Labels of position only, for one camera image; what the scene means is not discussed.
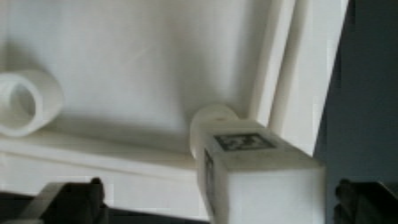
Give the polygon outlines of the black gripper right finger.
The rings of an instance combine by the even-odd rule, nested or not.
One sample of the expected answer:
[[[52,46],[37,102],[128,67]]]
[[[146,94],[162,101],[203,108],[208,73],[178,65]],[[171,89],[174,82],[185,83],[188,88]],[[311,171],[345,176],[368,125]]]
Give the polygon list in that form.
[[[398,224],[398,182],[340,181],[334,224]]]

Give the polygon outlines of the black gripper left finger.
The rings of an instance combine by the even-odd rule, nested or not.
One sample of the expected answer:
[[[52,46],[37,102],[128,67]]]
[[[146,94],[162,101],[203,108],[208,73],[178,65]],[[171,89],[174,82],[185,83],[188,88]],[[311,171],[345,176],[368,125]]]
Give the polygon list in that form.
[[[89,182],[52,182],[20,214],[37,224],[109,224],[105,187],[98,177]]]

